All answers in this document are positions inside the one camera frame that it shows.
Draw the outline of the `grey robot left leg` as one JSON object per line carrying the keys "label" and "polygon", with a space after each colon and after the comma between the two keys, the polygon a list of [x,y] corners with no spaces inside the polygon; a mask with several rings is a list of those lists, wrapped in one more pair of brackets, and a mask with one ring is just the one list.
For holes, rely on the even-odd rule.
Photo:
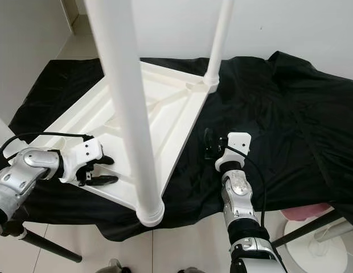
{"label": "grey robot left leg", "polygon": [[109,260],[109,267],[105,269],[105,273],[122,273],[122,266],[117,258]]}

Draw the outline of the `white plastic table top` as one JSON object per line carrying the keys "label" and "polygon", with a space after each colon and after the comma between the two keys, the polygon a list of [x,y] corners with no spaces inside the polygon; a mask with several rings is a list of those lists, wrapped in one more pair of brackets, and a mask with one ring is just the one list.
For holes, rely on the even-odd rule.
{"label": "white plastic table top", "polygon": [[[157,185],[162,199],[210,89],[203,83],[203,76],[190,75],[150,63],[142,63],[142,81]],[[92,135],[104,141],[107,154],[115,162],[113,166],[96,166],[94,174],[119,176],[125,184],[126,192],[125,203],[120,205],[136,212],[136,182],[107,80],[100,80],[88,89],[64,114],[49,125],[45,135],[33,140],[31,145],[67,151],[82,143],[78,138],[79,134]],[[93,188],[85,187],[85,190],[104,198]]]}

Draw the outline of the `black table cloth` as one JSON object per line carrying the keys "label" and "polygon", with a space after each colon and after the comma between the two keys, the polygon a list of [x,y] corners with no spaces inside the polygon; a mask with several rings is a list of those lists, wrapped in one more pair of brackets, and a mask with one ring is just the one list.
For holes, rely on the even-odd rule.
{"label": "black table cloth", "polygon": [[[15,134],[49,125],[103,78],[98,58],[51,60],[9,127]],[[69,184],[38,183],[13,220],[95,225],[121,242],[155,229],[190,226],[223,211],[215,161],[204,158],[204,130],[252,136],[244,171],[256,210],[329,202],[353,224],[353,80],[328,75],[299,57],[223,60],[220,84],[206,99],[163,194],[165,216],[145,227],[135,211]]]}

